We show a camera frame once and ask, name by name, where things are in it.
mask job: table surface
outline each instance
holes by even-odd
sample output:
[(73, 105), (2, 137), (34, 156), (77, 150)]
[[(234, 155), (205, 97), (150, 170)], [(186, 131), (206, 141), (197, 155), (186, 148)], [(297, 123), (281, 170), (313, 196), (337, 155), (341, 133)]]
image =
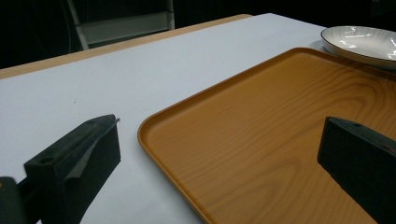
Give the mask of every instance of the table surface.
[(22, 165), (38, 152), (85, 120), (114, 114), (121, 163), (82, 223), (202, 223), (139, 145), (140, 124), (289, 49), (324, 51), (323, 29), (271, 13), (240, 15), (0, 70), (0, 175), (21, 181)]

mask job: table edge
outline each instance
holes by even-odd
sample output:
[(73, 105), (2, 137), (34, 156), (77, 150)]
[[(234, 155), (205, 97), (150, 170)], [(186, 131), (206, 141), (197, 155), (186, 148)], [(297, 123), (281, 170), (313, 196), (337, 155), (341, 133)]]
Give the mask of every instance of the table edge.
[(107, 53), (121, 50), (121, 49), (128, 49), (131, 47), (151, 43), (151, 42), (162, 40), (165, 38), (170, 38), (173, 36), (183, 35), (186, 33), (193, 32), (193, 31), (202, 30), (202, 29), (220, 25), (223, 23), (242, 20), (242, 19), (245, 19), (245, 18), (248, 18), (251, 16), (252, 15), (249, 15), (249, 14), (239, 14), (239, 15), (235, 15), (235, 16), (231, 16), (231, 17), (214, 20), (214, 21), (207, 21), (207, 22), (203, 22), (203, 23), (199, 23), (199, 24), (195, 24), (195, 25), (191, 25), (191, 26), (187, 26), (187, 27), (182, 27), (182, 28), (175, 29), (175, 30), (170, 30), (170, 31), (158, 33), (155, 35), (147, 35), (147, 36), (139, 37), (136, 39), (131, 39), (131, 40), (127, 40), (127, 41), (123, 41), (123, 42), (119, 42), (119, 43), (115, 43), (115, 44), (111, 44), (111, 45), (107, 45), (107, 46), (102, 46), (102, 47), (96, 48), (96, 49), (83, 50), (83, 51), (70, 53), (70, 54), (66, 54), (66, 55), (62, 55), (62, 56), (58, 56), (58, 57), (54, 57), (54, 58), (49, 58), (49, 59), (42, 60), (42, 61), (26, 63), (26, 64), (12, 66), (9, 68), (0, 69), (0, 79), (4, 79), (7, 77), (15, 77), (15, 76), (23, 75), (26, 73), (35, 72), (35, 71), (51, 68), (54, 66), (66, 64), (66, 63), (72, 63), (72, 62), (88, 59), (88, 58), (99, 56), (102, 54), (107, 54)]

